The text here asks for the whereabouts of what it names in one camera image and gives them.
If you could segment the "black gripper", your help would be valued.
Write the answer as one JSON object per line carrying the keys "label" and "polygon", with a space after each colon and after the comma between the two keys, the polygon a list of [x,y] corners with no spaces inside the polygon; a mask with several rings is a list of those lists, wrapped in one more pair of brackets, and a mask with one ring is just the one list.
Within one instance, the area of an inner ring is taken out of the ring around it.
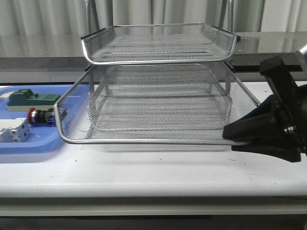
{"label": "black gripper", "polygon": [[307,93],[302,92],[295,83],[281,56],[262,61],[259,71],[266,78],[273,94],[247,115],[226,125],[223,138],[251,141],[257,138],[281,138],[285,133],[295,144],[287,140],[260,140],[231,146],[231,150],[300,162],[301,152],[307,152]]}

